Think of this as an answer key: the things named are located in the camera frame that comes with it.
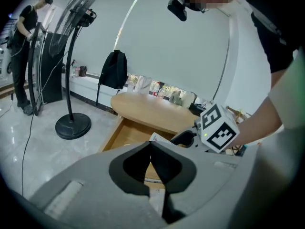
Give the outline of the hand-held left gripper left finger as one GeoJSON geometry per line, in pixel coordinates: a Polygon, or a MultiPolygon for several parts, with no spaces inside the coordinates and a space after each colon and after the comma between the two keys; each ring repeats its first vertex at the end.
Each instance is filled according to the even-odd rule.
{"type": "Polygon", "coordinates": [[[165,226],[144,182],[157,146],[166,143],[147,141],[75,162],[37,190],[30,214],[43,226],[165,226]]]}

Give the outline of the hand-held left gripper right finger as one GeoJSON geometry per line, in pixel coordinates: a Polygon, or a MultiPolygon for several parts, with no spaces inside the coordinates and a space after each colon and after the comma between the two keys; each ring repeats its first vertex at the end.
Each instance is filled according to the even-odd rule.
{"type": "Polygon", "coordinates": [[[239,158],[151,142],[151,163],[165,187],[164,214],[232,214],[239,194],[230,186],[239,158]]]}

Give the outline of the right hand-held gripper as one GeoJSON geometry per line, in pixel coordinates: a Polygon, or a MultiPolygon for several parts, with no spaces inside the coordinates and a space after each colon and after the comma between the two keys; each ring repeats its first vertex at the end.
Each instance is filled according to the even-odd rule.
{"type": "Polygon", "coordinates": [[[208,151],[210,148],[220,153],[240,134],[233,115],[217,103],[204,110],[194,125],[177,133],[171,143],[194,150],[208,151]]]}

